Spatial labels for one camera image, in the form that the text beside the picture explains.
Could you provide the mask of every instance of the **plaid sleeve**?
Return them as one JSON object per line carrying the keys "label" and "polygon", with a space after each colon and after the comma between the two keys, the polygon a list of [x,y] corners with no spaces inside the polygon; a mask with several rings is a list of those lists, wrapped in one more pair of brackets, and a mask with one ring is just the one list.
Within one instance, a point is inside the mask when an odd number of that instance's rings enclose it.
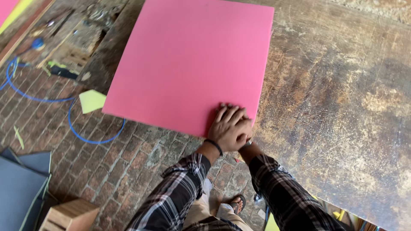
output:
{"label": "plaid sleeve", "polygon": [[267,201],[280,230],[344,230],[273,158],[257,156],[249,168],[254,189]]}
{"label": "plaid sleeve", "polygon": [[166,169],[163,181],[139,208],[127,230],[181,230],[188,210],[202,195],[210,167],[207,158],[194,153]]}

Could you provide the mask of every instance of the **wooden table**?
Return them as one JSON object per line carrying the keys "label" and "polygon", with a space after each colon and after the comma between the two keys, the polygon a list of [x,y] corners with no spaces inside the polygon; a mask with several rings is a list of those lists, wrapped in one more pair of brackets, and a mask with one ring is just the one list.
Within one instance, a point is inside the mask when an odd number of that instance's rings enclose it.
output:
{"label": "wooden table", "polygon": [[[143,2],[128,1],[77,81],[107,92]],[[325,0],[244,2],[275,7],[255,141],[312,195],[408,230],[411,27]]]}

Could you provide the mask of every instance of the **left hand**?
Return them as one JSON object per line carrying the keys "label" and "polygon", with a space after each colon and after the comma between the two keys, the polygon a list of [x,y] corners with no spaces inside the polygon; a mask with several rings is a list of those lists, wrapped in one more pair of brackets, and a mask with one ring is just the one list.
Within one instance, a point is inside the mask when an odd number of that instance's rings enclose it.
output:
{"label": "left hand", "polygon": [[248,119],[246,108],[225,105],[218,112],[208,138],[216,142],[223,152],[238,151],[252,136],[252,120]]}

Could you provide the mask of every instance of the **flip-flop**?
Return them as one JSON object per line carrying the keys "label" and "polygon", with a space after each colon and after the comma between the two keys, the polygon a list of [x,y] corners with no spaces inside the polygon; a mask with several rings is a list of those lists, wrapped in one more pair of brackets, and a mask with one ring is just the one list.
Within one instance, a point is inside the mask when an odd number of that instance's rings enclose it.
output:
{"label": "flip-flop", "polygon": [[[245,204],[246,204],[245,197],[244,197],[243,195],[238,195],[238,196],[235,196],[234,199],[237,198],[237,197],[239,197],[240,200],[242,201],[241,211],[243,211],[244,208],[245,208]],[[238,214],[239,214],[239,212],[238,212],[239,207],[237,206],[238,203],[230,203],[230,205],[231,205],[231,207],[233,207],[234,213],[235,213],[236,215],[238,215]]]}

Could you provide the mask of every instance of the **sandal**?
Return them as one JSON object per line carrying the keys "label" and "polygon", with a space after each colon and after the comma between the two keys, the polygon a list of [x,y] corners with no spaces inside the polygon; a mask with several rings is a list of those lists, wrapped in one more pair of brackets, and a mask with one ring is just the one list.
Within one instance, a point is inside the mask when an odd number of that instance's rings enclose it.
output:
{"label": "sandal", "polygon": [[[240,201],[242,201],[241,211],[243,211],[244,208],[245,208],[245,204],[246,204],[245,197],[243,195],[239,195],[239,196],[234,197],[233,201],[235,199],[237,199],[238,197],[240,198]],[[230,205],[231,205],[231,207],[233,207],[234,213],[236,215],[238,215],[241,212],[241,211],[240,212],[238,211],[239,210],[239,202],[232,202],[232,203],[230,203]]]}

